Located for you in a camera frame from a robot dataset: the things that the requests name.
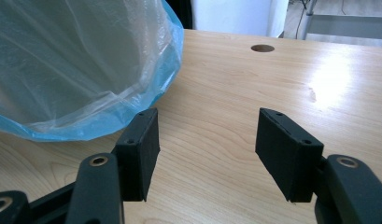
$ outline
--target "plastic bag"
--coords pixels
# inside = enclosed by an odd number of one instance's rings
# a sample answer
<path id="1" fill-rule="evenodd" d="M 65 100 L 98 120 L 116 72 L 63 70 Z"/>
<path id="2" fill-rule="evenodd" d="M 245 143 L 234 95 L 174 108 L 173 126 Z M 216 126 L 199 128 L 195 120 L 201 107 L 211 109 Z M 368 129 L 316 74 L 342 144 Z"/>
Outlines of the plastic bag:
<path id="1" fill-rule="evenodd" d="M 183 35 L 164 0 L 0 1 L 0 130 L 114 133 L 166 92 Z"/>

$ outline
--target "wood grain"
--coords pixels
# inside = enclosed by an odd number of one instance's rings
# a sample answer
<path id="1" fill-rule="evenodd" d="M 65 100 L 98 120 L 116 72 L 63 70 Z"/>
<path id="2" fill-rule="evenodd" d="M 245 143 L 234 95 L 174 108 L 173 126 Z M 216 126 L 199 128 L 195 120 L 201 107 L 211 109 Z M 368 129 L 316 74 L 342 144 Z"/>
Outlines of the wood grain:
<path id="1" fill-rule="evenodd" d="M 275 50 L 251 50 L 267 44 Z M 324 156 L 366 162 L 382 180 L 382 49 L 186 31 L 183 65 L 159 109 L 161 154 L 146 203 L 127 223 L 316 223 L 313 203 L 287 203 L 254 152 L 260 107 L 287 114 Z M 35 143 L 0 133 L 0 191 L 32 201 L 76 178 L 120 133 Z"/>

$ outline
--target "transparent plastic bag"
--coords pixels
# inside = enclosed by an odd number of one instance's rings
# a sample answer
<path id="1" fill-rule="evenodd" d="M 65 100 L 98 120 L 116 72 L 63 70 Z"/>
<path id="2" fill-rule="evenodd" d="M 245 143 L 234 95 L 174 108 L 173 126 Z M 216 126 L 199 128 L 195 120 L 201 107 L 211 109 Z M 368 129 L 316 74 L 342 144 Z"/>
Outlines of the transparent plastic bag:
<path id="1" fill-rule="evenodd" d="M 0 1 L 0 130 L 89 140 L 167 90 L 183 28 L 164 0 Z"/>

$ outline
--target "white wall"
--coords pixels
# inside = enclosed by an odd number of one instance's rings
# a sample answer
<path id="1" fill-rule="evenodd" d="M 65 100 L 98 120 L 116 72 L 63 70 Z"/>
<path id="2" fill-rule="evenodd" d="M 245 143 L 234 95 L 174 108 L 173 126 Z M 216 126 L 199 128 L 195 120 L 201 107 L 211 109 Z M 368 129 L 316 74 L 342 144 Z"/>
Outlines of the white wall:
<path id="1" fill-rule="evenodd" d="M 289 0 L 191 0 L 193 28 L 278 37 Z"/>

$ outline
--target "black plastic bracket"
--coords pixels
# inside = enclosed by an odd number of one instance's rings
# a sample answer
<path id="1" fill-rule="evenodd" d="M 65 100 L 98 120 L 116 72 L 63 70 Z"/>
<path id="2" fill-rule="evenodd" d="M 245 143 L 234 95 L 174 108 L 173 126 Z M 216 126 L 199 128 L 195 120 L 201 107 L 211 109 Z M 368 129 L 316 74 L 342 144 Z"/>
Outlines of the black plastic bracket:
<path id="1" fill-rule="evenodd" d="M 28 203 L 0 192 L 0 223 L 124 223 L 122 201 L 147 199 L 160 152 L 158 110 L 134 116 L 111 153 L 85 159 L 77 181 Z"/>
<path id="2" fill-rule="evenodd" d="M 318 223 L 382 224 L 382 183 L 362 161 L 322 157 L 323 145 L 292 119 L 260 109 L 255 151 L 288 201 L 318 196 Z"/>

